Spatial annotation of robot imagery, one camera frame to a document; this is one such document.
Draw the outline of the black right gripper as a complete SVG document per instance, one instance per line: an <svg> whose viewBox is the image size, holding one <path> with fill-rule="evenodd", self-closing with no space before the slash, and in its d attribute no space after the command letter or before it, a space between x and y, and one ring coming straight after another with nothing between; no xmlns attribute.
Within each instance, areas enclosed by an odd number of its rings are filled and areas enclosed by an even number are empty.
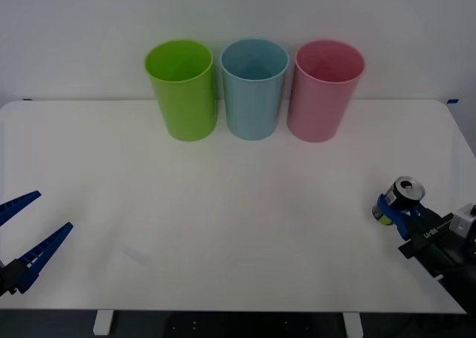
<svg viewBox="0 0 476 338"><path fill-rule="evenodd" d="M399 251L407 259L417 259L433 277L475 277L474 206L441 217L420 201L412 203L407 194L392 191L379 195L375 219L394 224L406 239Z"/></svg>

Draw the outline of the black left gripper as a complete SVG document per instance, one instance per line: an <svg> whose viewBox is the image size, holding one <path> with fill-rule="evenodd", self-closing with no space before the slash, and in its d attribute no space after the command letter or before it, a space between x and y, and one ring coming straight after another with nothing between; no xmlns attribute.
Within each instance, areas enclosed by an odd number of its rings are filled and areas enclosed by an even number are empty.
<svg viewBox="0 0 476 338"><path fill-rule="evenodd" d="M2 203L0 207L0 226L3 226L40 196L39 191L33 191ZM5 293L13 295L16 292L23 294L28 291L73 228L74 226L67 222L20 258L16 258L7 266L2 267L1 295L3 296Z"/></svg>

